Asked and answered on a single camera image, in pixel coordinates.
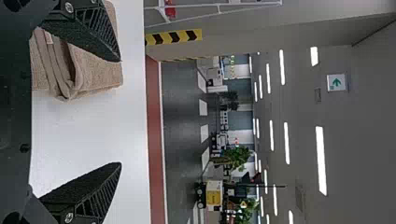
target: red stripe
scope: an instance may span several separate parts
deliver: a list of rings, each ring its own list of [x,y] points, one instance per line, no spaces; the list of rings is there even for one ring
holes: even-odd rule
[[[146,56],[148,168],[152,224],[165,224],[159,75],[160,71],[158,62],[154,61],[149,56]]]

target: gray floor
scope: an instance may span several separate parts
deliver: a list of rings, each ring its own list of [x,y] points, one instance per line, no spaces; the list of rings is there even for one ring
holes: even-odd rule
[[[202,174],[201,156],[209,147],[209,139],[201,143],[200,128],[209,125],[214,133],[216,95],[198,88],[195,61],[163,63],[163,125],[165,144],[168,223],[192,221],[195,204],[193,185]],[[199,99],[207,102],[208,116],[199,115]]]

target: green plant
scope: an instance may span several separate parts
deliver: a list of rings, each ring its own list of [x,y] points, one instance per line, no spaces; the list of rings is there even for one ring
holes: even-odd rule
[[[235,148],[227,148],[224,151],[224,155],[222,157],[215,157],[211,160],[216,164],[231,164],[232,171],[238,169],[240,172],[244,171],[245,163],[248,161],[248,158],[252,155],[252,152],[248,149],[248,147],[235,147]]]
[[[226,91],[226,92],[221,92],[220,97],[228,100],[228,101],[237,101],[238,100],[238,92],[236,91]]]
[[[227,107],[228,107],[230,110],[236,111],[236,110],[238,110],[238,108],[239,108],[239,102],[232,101],[232,102],[230,102],[230,103],[227,104]]]
[[[241,200],[241,202],[242,201],[244,201],[247,204],[247,207],[242,208],[240,204],[237,206],[237,210],[240,212],[237,214],[235,224],[250,223],[250,220],[253,216],[253,212],[259,210],[259,203],[256,202],[255,199],[246,198],[246,199]]]
[[[238,93],[236,91],[226,91],[219,94],[222,107],[230,110],[237,110],[239,107]]]

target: yellow and black hazard stripe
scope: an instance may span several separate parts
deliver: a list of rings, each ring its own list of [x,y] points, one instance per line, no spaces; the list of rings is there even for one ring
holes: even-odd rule
[[[176,44],[190,41],[201,41],[202,30],[181,30],[146,35],[145,46]]]
[[[207,59],[211,57],[193,57],[193,58],[182,58],[182,59],[169,59],[169,60],[162,60],[163,63],[174,63],[174,62],[184,62],[190,60],[198,60],[198,59]]]

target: beige towel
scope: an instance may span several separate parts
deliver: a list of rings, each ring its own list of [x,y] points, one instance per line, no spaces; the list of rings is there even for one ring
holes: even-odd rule
[[[115,8],[110,2],[104,3],[117,35]],[[49,90],[54,97],[70,101],[122,85],[120,63],[107,62],[54,35],[51,37],[36,28],[30,40],[34,91]]]

